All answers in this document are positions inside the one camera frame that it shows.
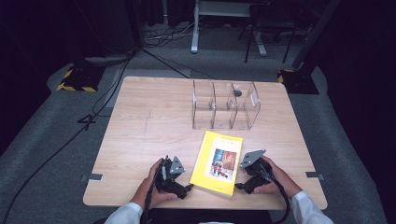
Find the chair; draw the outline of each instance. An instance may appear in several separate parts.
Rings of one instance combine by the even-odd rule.
[[[240,39],[242,34],[246,31],[247,27],[250,26],[245,63],[248,61],[248,53],[250,50],[251,38],[253,37],[254,31],[277,32],[276,36],[273,39],[275,42],[279,41],[280,34],[285,32],[291,32],[290,40],[282,61],[282,63],[284,63],[288,56],[290,44],[294,38],[294,34],[296,31],[296,24],[290,14],[290,7],[282,1],[265,1],[259,4],[251,5],[249,7],[249,13],[249,24],[245,26],[241,35],[238,37],[238,39]]]

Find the transparent compartment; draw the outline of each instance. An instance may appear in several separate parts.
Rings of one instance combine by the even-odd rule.
[[[249,130],[261,104],[253,82],[193,81],[193,129]]]

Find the table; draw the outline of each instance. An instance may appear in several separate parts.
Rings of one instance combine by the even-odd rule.
[[[192,128],[192,79],[126,77],[84,194],[87,205],[119,206],[128,203],[149,168],[159,158],[177,156],[186,172],[177,183],[189,184],[205,130]],[[255,82],[262,108],[251,130],[217,130],[244,138],[242,154],[265,148],[266,156],[282,167],[320,209],[326,198],[315,172],[299,124],[282,84]],[[236,182],[249,176],[238,169]],[[247,195],[235,189],[233,197],[194,186],[184,200],[162,203],[166,208],[284,209],[281,196]]]
[[[191,53],[198,52],[199,39],[199,16],[230,16],[230,17],[250,17],[248,8],[252,3],[236,2],[216,2],[195,0],[194,10],[194,31],[192,33]],[[261,32],[254,32],[257,47],[261,56],[267,56],[267,51],[262,43]]]

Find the yellow book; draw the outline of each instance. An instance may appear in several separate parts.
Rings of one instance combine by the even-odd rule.
[[[190,183],[233,196],[242,140],[206,131]]]

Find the person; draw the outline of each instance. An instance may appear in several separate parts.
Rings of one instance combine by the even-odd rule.
[[[291,208],[293,215],[297,223],[302,224],[331,224],[333,223],[331,219],[326,217],[322,211],[315,205],[312,199],[283,171],[279,168],[271,159],[262,156],[262,159],[268,162],[273,170],[273,175],[276,180],[284,187],[288,197],[291,199]],[[140,222],[140,217],[143,214],[143,208],[145,206],[145,200],[147,192],[149,191],[150,185],[154,179],[157,169],[160,167],[162,159],[159,159],[150,168],[148,177],[143,180],[137,189],[132,200],[121,206],[110,217],[106,220],[106,224],[138,224]],[[274,182],[259,186],[254,189],[256,194],[279,194],[279,188]],[[152,191],[151,203],[149,209],[155,207],[159,203],[163,203],[170,200],[177,199],[176,194],[159,192],[156,188]]]

